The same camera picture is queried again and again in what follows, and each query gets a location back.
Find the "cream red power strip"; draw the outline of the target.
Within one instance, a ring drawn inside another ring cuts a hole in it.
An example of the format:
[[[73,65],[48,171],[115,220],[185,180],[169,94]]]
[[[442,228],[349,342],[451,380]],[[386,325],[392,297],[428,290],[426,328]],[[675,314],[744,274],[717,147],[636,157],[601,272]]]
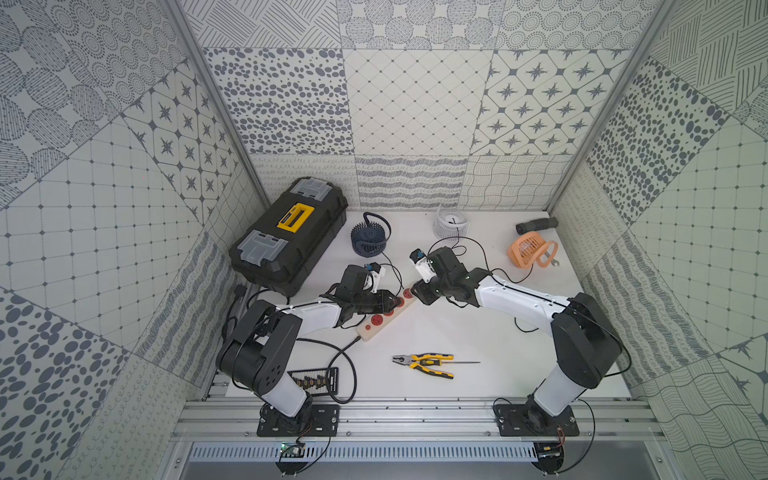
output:
[[[370,341],[378,333],[380,333],[386,326],[392,323],[398,316],[406,311],[415,301],[415,296],[412,293],[411,288],[406,288],[403,293],[398,297],[399,305],[391,312],[384,314],[373,314],[369,318],[366,318],[359,326],[356,327],[357,335],[363,341]]]

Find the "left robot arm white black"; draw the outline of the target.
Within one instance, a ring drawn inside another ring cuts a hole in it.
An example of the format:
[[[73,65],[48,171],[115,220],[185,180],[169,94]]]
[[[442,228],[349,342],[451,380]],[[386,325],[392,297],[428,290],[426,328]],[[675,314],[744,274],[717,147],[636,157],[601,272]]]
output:
[[[378,287],[376,267],[349,265],[342,279],[317,299],[278,306],[254,302],[228,334],[216,357],[218,370],[291,421],[310,418],[312,400],[286,372],[296,341],[338,328],[355,315],[392,313],[400,297]]]

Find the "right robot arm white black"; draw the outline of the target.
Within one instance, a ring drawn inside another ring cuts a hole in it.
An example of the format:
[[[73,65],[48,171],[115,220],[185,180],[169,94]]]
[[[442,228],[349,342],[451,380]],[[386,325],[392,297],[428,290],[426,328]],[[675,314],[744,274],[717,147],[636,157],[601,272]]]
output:
[[[439,298],[521,318],[549,334],[557,366],[528,396],[524,417],[538,429],[551,425],[585,391],[600,385],[624,344],[596,300],[586,293],[563,297],[516,285],[487,268],[467,269],[453,250],[409,255],[421,276],[411,288],[423,304]]]

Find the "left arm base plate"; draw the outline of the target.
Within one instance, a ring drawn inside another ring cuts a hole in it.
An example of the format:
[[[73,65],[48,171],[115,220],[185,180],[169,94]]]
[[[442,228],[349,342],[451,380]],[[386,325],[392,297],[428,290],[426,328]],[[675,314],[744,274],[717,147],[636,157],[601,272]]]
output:
[[[257,436],[335,437],[340,410],[336,404],[311,404],[305,405],[296,416],[289,417],[271,405],[264,405],[260,409]]]

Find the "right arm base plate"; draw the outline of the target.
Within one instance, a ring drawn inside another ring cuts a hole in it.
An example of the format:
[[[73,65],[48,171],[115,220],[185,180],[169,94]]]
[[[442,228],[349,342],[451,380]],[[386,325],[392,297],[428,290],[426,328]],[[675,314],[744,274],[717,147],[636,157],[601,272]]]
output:
[[[502,402],[492,407],[502,437],[577,437],[580,430],[573,409],[567,406],[559,415],[551,416],[535,403]]]

